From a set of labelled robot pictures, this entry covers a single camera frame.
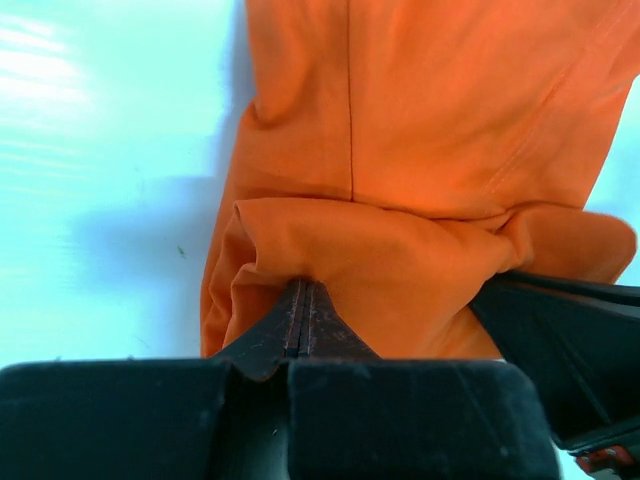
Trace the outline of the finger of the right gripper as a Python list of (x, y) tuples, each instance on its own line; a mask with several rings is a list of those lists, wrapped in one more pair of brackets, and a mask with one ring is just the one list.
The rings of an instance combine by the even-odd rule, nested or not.
[(511, 272), (470, 308), (536, 386), (568, 451), (639, 450), (639, 290)]

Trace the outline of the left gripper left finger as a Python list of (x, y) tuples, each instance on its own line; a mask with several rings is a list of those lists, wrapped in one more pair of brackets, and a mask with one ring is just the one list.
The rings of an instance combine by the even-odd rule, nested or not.
[(1, 372), (5, 479), (285, 479), (288, 367), (305, 326), (289, 284), (209, 359), (51, 361)]

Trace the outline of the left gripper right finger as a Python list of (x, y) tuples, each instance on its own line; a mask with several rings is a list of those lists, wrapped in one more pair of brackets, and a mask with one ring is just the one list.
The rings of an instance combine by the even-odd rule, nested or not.
[(536, 389), (517, 367), (358, 357), (325, 288), (302, 288), (287, 379), (291, 478), (559, 477)]

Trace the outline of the orange t shirt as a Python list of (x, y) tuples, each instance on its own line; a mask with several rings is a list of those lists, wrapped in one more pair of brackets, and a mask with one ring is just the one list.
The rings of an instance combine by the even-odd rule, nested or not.
[(250, 1), (256, 86), (206, 261), (201, 352), (289, 280), (388, 358), (494, 358), (469, 310), (517, 269), (612, 283), (589, 213), (639, 73), (635, 1)]

